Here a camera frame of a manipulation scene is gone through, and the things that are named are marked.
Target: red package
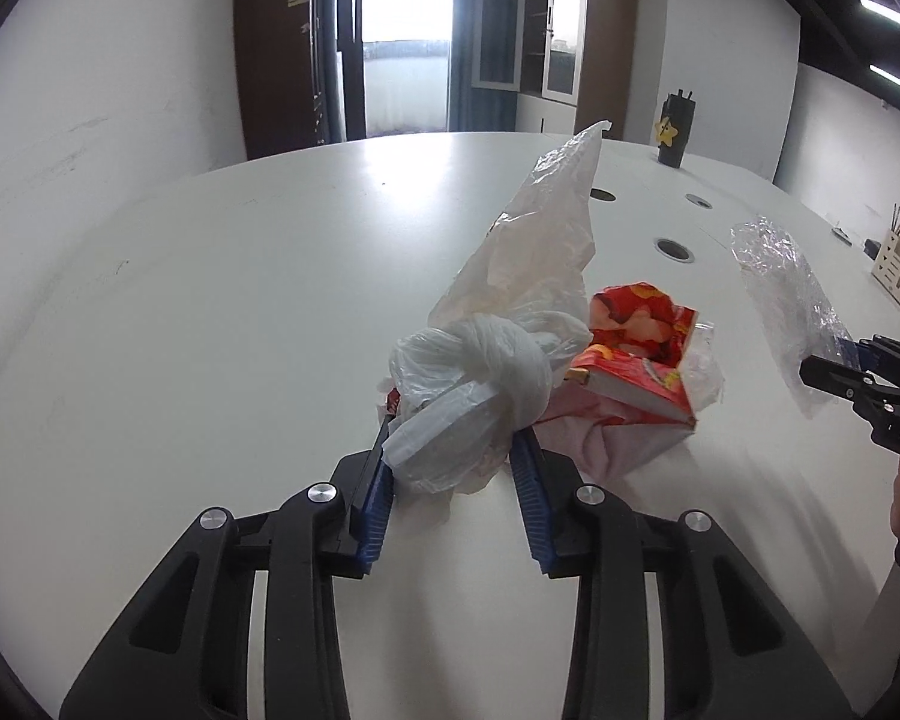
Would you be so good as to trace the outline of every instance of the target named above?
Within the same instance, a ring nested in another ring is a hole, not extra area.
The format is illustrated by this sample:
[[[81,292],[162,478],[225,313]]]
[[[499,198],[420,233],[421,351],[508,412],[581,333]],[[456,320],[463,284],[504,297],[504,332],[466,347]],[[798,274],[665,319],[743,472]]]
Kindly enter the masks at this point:
[[[644,282],[594,295],[594,343],[573,360],[535,424],[540,445],[605,483],[693,433],[697,420],[677,366],[696,319]]]

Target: table surface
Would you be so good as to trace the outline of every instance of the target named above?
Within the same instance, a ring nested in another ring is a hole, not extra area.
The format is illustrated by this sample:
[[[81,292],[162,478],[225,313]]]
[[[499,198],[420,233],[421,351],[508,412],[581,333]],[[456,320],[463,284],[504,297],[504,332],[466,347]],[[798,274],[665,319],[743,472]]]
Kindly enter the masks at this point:
[[[433,134],[284,154],[168,186],[86,238],[0,379],[0,647],[50,712],[200,511],[276,508],[370,447],[392,343],[423,327],[559,141]],[[739,167],[687,156],[671,170],[604,141],[594,183],[616,200],[591,201],[587,288],[645,280],[699,309],[727,377],[696,434],[614,491],[663,517],[713,514],[831,653],[893,560],[896,462],[847,404],[799,413],[730,226],[763,214],[787,228],[854,336],[900,339],[900,309],[860,250]],[[696,261],[660,256],[658,237]],[[354,720],[559,717],[576,581],[540,575],[506,474],[451,509],[424,531],[399,509],[372,575],[336,581]],[[257,616],[251,716],[259,632]]]

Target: wooden cabinet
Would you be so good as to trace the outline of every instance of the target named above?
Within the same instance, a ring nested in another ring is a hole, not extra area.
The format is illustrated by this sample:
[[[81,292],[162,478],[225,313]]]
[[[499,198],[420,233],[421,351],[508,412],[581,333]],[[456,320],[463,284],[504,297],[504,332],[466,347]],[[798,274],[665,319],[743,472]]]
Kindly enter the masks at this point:
[[[637,0],[525,0],[517,130],[580,132],[594,122],[623,136]],[[573,109],[544,103],[559,103]]]

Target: black small object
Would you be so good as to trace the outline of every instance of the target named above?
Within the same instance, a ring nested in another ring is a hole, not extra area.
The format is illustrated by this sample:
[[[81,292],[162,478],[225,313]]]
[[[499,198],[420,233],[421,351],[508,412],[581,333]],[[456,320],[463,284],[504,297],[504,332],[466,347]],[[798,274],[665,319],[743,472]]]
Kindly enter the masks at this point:
[[[800,381],[853,402],[853,410],[871,423],[871,441],[900,454],[900,341],[874,336],[856,344],[862,370],[811,356],[800,364]],[[875,373],[895,386],[876,383]],[[895,551],[900,566],[900,542]]]
[[[585,485],[573,461],[514,436],[511,468],[530,553],[551,578],[580,577],[564,718],[639,718],[649,708],[644,572],[656,574],[665,716],[850,720],[799,625],[703,512],[636,514]]]
[[[693,115],[696,108],[696,100],[690,100],[690,95],[684,97],[682,89],[677,95],[669,95],[663,103],[660,119],[669,119],[672,127],[677,130],[677,134],[674,135],[672,146],[660,143],[658,156],[656,156],[660,164],[667,167],[680,167],[683,153],[687,148],[687,140],[690,138],[690,128],[693,127]]]
[[[360,579],[379,554],[392,476],[375,447],[328,485],[275,512],[207,509],[136,592],[77,676],[60,720],[245,720],[254,573],[266,589],[268,717],[349,717],[333,577]]]

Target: table hole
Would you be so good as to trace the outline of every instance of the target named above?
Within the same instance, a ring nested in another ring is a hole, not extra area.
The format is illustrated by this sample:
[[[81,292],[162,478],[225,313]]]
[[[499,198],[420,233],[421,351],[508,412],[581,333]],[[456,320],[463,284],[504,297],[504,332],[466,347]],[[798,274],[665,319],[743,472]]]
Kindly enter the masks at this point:
[[[690,202],[692,202],[694,205],[698,205],[701,208],[713,208],[713,206],[710,204],[710,202],[708,200],[704,200],[698,194],[691,194],[688,192],[686,194],[686,198],[688,200],[690,200]]]
[[[657,238],[653,241],[653,247],[664,257],[669,257],[676,262],[692,263],[694,261],[693,252],[685,245],[671,241],[669,238]]]

